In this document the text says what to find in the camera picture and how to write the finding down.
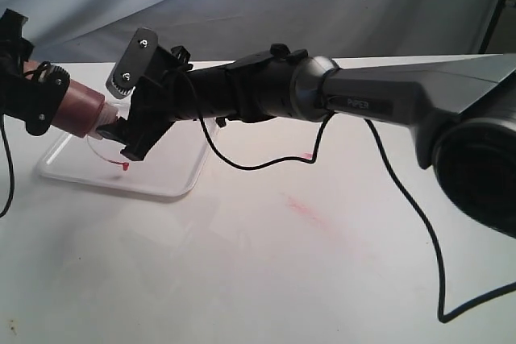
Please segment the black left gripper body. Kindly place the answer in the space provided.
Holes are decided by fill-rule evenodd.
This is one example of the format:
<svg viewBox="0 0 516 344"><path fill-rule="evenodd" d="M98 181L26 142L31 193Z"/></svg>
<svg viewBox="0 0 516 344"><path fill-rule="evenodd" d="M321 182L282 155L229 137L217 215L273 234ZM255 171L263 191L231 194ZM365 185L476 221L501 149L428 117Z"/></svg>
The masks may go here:
<svg viewBox="0 0 516 344"><path fill-rule="evenodd" d="M69 73L48 61L26 71L34 45L23 37L28 18L7 9L1 16L1 113L25 122L30 135L43 135L69 87Z"/></svg>

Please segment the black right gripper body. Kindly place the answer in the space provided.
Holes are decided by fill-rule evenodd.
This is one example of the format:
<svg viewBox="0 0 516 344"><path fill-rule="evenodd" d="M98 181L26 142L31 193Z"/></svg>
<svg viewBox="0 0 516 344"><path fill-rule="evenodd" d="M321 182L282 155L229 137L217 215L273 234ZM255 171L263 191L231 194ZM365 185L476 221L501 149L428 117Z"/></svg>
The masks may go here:
<svg viewBox="0 0 516 344"><path fill-rule="evenodd" d="M127 116L127 144L121 151L131 161L142 161L173 125L169 80L176 70L190 70L190 54L183 46L158 46L144 75L136 82Z"/></svg>

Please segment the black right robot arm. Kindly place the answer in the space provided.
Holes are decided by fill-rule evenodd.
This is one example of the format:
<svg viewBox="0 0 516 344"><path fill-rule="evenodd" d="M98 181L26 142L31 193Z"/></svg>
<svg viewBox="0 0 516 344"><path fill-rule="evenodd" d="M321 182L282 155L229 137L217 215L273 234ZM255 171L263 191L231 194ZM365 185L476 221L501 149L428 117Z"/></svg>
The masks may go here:
<svg viewBox="0 0 516 344"><path fill-rule="evenodd" d="M473 220L515 234L515 57L341 68L284 44L230 64L194 69L183 47L125 51L107 87L129 97L126 118L98 133L141 161L178 121L321 122L350 114L406 127L418 165L432 168Z"/></svg>

